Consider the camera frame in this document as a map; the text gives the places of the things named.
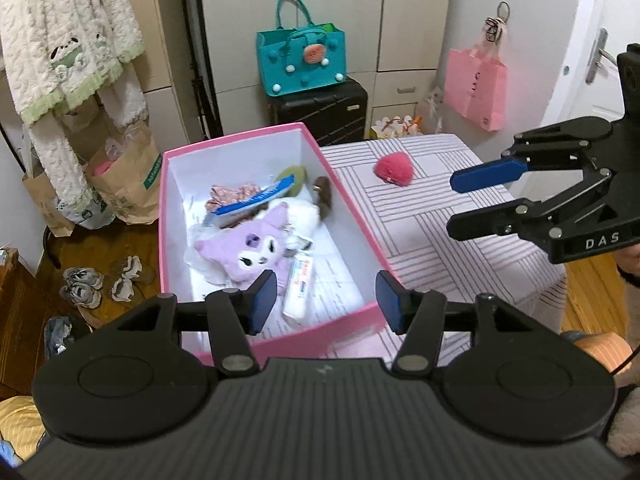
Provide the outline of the black suitcase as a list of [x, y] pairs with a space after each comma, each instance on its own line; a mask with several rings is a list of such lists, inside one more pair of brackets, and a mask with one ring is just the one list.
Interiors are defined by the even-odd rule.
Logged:
[[362, 141], [367, 108], [367, 91], [352, 78], [268, 99], [271, 125], [302, 122], [320, 146]]

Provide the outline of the beige wardrobe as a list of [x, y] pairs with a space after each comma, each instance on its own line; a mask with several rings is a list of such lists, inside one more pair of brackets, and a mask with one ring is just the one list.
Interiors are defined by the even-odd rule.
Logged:
[[145, 51], [134, 67], [157, 146], [171, 150], [268, 122], [256, 35], [307, 20], [346, 36], [366, 118], [408, 115], [431, 87], [449, 0], [130, 0]]

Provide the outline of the purple plush cat toy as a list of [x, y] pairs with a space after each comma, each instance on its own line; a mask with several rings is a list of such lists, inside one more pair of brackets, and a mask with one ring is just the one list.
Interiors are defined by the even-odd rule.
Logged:
[[299, 198], [279, 198], [254, 219], [208, 240], [196, 240], [193, 247], [202, 258], [221, 266], [228, 279], [242, 289], [247, 289], [262, 271], [273, 271], [278, 294], [282, 295], [293, 256], [311, 248], [320, 220], [315, 204]]

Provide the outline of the brown paper bag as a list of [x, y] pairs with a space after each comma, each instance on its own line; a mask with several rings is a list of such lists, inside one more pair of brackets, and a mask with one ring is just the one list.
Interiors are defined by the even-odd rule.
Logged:
[[88, 181], [114, 215], [127, 224], [152, 224], [160, 208], [160, 170], [163, 156], [145, 122], [128, 127], [122, 150], [110, 159], [100, 148], [86, 168]]

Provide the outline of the red fluffy plush ball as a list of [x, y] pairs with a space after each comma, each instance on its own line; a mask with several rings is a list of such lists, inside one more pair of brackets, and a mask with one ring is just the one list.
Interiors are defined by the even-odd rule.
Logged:
[[384, 182], [408, 186], [413, 180], [413, 166], [406, 153], [393, 153], [380, 158], [374, 166], [374, 174]]

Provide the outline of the blue wet wipes pack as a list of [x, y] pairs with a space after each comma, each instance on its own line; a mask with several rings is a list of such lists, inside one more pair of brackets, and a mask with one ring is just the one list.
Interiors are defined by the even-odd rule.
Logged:
[[247, 200], [241, 200], [235, 204], [222, 206], [213, 212], [215, 217], [232, 216], [232, 214], [239, 214], [241, 211], [247, 211], [255, 209], [258, 206], [262, 206], [270, 200], [275, 200], [285, 196], [285, 194], [294, 186], [295, 176], [289, 174], [287, 177], [274, 182], [268, 188], [264, 188], [258, 194], [248, 198]]

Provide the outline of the grey slipper pair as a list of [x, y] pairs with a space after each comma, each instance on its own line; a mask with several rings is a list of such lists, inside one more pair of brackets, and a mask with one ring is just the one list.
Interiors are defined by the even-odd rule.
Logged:
[[63, 272], [60, 296], [72, 306], [86, 310], [99, 307], [103, 296], [118, 304], [133, 306], [143, 300], [137, 286], [142, 271], [143, 264], [138, 256], [128, 256], [111, 276], [93, 268], [68, 268]]

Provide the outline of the pink scrunchie in box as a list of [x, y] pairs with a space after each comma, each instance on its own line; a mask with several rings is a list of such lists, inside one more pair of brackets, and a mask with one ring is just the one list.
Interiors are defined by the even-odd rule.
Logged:
[[247, 183], [239, 188], [227, 188], [213, 185], [210, 189], [210, 199], [206, 202], [207, 211], [216, 211], [220, 207], [242, 203], [260, 193], [262, 189], [255, 183]]

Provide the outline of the teal felt handbag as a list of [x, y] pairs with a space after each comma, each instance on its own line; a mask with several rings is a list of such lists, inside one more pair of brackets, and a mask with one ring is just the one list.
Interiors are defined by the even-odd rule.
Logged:
[[346, 36], [333, 23], [316, 24], [303, 3], [292, 0], [306, 18], [304, 27], [285, 28], [278, 0], [277, 27], [256, 34], [262, 88], [270, 98], [346, 81]]

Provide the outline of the pink paper bag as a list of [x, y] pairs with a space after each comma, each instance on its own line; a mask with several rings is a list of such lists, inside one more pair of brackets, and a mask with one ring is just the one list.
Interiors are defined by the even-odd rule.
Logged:
[[448, 53], [444, 103], [460, 116], [488, 132], [506, 124], [508, 68], [476, 49]]

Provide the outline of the yellow white gift bag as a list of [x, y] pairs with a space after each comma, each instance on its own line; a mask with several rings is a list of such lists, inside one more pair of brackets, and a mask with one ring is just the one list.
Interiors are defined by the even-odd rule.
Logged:
[[404, 138], [405, 136], [420, 136], [421, 116], [412, 117], [406, 115], [404, 117], [395, 116], [393, 118], [383, 117], [377, 120], [370, 128], [369, 139], [395, 139]]

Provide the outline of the pink storage box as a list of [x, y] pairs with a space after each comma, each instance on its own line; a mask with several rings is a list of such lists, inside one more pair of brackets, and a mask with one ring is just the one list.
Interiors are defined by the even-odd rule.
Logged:
[[158, 241], [160, 288], [180, 301], [276, 276], [274, 306], [246, 316], [260, 360], [351, 354], [384, 328], [387, 261], [299, 122], [167, 152]]

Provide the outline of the white tube in box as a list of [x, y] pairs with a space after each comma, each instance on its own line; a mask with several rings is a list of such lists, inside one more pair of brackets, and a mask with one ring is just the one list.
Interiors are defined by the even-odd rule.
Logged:
[[292, 260], [282, 304], [282, 315], [290, 322], [305, 323], [313, 279], [314, 257], [306, 252], [298, 252]]

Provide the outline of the cream knitted cardigan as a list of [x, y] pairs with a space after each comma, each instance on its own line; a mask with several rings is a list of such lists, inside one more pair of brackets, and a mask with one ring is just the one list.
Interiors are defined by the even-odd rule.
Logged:
[[144, 52], [129, 0], [1, 0], [1, 49], [15, 111], [63, 208], [81, 214], [94, 191], [62, 126], [100, 99], [124, 130], [149, 116], [132, 63]]

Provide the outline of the green brown plush in box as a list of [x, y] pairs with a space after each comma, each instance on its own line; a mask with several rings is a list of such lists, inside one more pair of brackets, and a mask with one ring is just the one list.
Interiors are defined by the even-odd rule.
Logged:
[[303, 190], [307, 190], [312, 197], [312, 202], [319, 208], [321, 220], [326, 220], [332, 208], [331, 181], [326, 176], [316, 177], [310, 180], [304, 166], [289, 166], [277, 175], [276, 180], [292, 177], [292, 188], [285, 193], [286, 198], [301, 198]]

